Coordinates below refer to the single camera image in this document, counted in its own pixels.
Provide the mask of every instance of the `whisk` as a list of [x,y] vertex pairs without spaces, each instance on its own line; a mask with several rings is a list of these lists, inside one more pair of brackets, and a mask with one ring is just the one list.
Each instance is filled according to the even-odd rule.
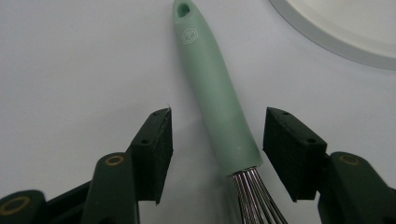
[[176,0],[173,22],[220,170],[233,177],[243,223],[287,223],[255,169],[262,164],[260,152],[204,17],[191,0]]

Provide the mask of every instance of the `logo on handle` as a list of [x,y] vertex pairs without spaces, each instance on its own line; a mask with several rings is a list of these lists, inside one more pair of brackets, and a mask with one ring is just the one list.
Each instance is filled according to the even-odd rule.
[[192,42],[194,42],[197,38],[198,38],[197,30],[189,29],[189,28],[187,28],[183,32],[183,35],[181,36],[181,39],[183,40],[183,44],[192,44]]

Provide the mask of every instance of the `metal whisk wire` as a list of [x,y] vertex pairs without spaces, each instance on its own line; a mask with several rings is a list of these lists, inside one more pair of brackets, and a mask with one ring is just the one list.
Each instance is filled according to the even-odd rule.
[[244,224],[286,224],[256,168],[233,175]]

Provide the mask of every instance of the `white plate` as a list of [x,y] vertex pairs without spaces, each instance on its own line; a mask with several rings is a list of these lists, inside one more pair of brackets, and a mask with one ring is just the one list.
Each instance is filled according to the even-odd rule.
[[358,63],[396,70],[396,1],[270,0],[295,29]]

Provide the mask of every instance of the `white table surface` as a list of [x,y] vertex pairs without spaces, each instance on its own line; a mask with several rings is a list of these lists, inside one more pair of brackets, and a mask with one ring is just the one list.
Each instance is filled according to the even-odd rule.
[[[269,1],[195,0],[216,36],[257,144],[267,106],[369,161],[396,187],[396,71],[354,63],[294,30]],[[0,197],[47,199],[125,151],[149,113],[173,109],[174,156],[161,203],[141,223],[239,223],[184,76],[172,1],[1,1]],[[320,223],[293,203],[262,152],[261,176],[290,223]]]

